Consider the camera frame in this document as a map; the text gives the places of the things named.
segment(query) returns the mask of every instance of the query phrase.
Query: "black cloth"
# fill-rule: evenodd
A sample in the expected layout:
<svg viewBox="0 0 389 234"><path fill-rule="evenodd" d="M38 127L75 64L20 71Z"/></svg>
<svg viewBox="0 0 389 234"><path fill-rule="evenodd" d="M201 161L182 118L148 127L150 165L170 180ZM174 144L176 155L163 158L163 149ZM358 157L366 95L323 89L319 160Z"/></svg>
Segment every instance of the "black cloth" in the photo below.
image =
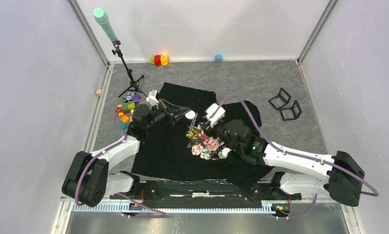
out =
<svg viewBox="0 0 389 234"><path fill-rule="evenodd" d="M164 83L158 98L165 99L175 105L190 107L198 113L195 126L205 122L205 110L216 103L216 94L170 83ZM253 117L261 126L260 114L255 105L245 102ZM226 110L224 121L241 119L252 133L259 133L254 128L241 103L223 105ZM225 159L205 160L193 155L188 147L190 139L186 137L191 120L183 118L171 126L162 124L152 130L140 146L135 156L132 173L159 177L177 181L204 179L227 179L229 182L250 190L252 184L265 176L273 167L251 165L234 152Z"/></svg>

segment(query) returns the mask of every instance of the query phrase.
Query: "white wall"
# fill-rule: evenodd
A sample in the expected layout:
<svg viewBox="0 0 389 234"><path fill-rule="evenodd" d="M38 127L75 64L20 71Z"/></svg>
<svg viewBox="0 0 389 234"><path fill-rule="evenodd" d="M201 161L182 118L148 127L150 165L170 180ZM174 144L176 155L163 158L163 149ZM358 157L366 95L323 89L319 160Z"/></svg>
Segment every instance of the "white wall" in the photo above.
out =
<svg viewBox="0 0 389 234"><path fill-rule="evenodd" d="M365 233L389 233L389 0L339 1L303 68L331 153L380 192L357 208Z"/></svg>
<svg viewBox="0 0 389 234"><path fill-rule="evenodd" d="M46 234L103 65L64 0L0 0L0 234Z"/></svg>
<svg viewBox="0 0 389 234"><path fill-rule="evenodd" d="M125 60L295 59L328 0L78 0L111 61L111 41L93 18L104 9Z"/></svg>

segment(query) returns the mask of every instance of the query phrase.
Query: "pink rose print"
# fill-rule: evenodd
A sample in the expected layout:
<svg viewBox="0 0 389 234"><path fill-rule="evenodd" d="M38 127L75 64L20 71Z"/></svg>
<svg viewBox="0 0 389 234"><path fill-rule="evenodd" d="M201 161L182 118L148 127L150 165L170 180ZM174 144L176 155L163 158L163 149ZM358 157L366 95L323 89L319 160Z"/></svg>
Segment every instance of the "pink rose print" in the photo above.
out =
<svg viewBox="0 0 389 234"><path fill-rule="evenodd" d="M202 151L203 151L203 146L201 146L201 145L193 145L191 147L191 153L193 155L200 155L202 153Z"/></svg>
<svg viewBox="0 0 389 234"><path fill-rule="evenodd" d="M206 139L206 134L202 131L197 135L200 139Z"/></svg>
<svg viewBox="0 0 389 234"><path fill-rule="evenodd" d="M213 139L212 137L210 137L210 139L206 139L203 143L210 151L215 151L220 146L219 142L216 139Z"/></svg>

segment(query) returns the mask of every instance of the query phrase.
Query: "wooden block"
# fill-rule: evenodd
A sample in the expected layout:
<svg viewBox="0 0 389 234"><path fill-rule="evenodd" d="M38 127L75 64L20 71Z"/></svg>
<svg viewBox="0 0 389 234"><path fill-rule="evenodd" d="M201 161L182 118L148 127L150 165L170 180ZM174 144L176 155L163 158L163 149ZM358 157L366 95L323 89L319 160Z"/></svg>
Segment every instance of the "wooden block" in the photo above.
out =
<svg viewBox="0 0 389 234"><path fill-rule="evenodd" d="M129 117L128 116L123 116L121 118L121 120L124 122L124 123L128 123L129 122Z"/></svg>
<svg viewBox="0 0 389 234"><path fill-rule="evenodd" d="M154 64L155 64L156 66L160 66L160 65L161 65L160 59L161 59L161 55L156 55L156 56L154 56Z"/></svg>
<svg viewBox="0 0 389 234"><path fill-rule="evenodd" d="M166 66L168 64L168 56L161 55L160 61L161 61L161 65Z"/></svg>
<svg viewBox="0 0 389 234"><path fill-rule="evenodd" d="M97 96L101 97L102 95L102 89L97 89L97 92L95 93Z"/></svg>

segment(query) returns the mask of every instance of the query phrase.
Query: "black t-shirt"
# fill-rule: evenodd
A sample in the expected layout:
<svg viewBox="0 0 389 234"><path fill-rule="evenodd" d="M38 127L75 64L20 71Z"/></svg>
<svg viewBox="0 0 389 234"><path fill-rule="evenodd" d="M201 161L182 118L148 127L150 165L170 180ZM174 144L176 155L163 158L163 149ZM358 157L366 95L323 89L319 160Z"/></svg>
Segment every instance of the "black t-shirt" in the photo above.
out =
<svg viewBox="0 0 389 234"><path fill-rule="evenodd" d="M205 141L199 134L198 124L205 122L205 110L216 103L216 94L170 83L164 83L158 98L179 106L190 107L198 115L189 130L192 121L183 118L174 126L162 124L152 130L142 142L135 156L132 173L144 176L159 177L176 181L203 179L227 179L237 186L249 190L254 182L270 172L272 167L251 165L230 152L227 158L221 156L221 149L216 142ZM253 117L261 126L260 114L255 105L246 101ZM259 133L254 128L241 103L223 105L226 113L224 121L241 119L254 135Z"/></svg>

